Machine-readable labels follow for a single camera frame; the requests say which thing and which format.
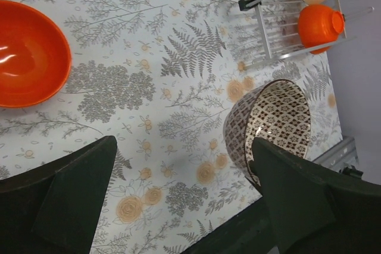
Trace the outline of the orange bowl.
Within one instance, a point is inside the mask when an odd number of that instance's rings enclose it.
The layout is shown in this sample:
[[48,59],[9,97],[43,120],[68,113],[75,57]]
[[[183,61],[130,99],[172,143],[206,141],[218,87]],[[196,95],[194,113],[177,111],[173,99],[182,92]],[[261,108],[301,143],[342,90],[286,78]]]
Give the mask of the orange bowl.
[[331,7],[313,4],[300,12],[298,34],[305,48],[334,42],[344,30],[345,17]]
[[45,14],[1,1],[1,106],[25,108],[56,95],[68,80],[71,51],[61,29]]

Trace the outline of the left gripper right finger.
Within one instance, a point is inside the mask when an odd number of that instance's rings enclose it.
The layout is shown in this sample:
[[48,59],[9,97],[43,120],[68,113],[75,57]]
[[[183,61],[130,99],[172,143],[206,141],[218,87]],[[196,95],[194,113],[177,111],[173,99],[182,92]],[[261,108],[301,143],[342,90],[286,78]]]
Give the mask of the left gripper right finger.
[[280,253],[380,253],[380,186],[337,173],[263,138],[252,143]]

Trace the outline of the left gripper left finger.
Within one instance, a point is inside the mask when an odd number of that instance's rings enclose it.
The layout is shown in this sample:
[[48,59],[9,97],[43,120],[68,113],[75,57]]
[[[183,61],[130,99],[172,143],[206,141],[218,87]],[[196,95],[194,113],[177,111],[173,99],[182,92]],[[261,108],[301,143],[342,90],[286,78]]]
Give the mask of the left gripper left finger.
[[89,253],[116,153],[105,136],[1,180],[1,253]]

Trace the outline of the patterned brown white bowl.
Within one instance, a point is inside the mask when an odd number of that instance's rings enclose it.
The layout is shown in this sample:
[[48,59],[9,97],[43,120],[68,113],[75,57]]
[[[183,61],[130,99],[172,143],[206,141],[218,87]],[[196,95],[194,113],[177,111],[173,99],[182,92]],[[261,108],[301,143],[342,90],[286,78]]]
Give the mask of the patterned brown white bowl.
[[311,114],[307,98],[294,82],[278,79],[260,86],[238,100],[223,126],[227,153],[234,165],[258,191],[261,183],[249,163],[255,138],[306,158],[311,137]]

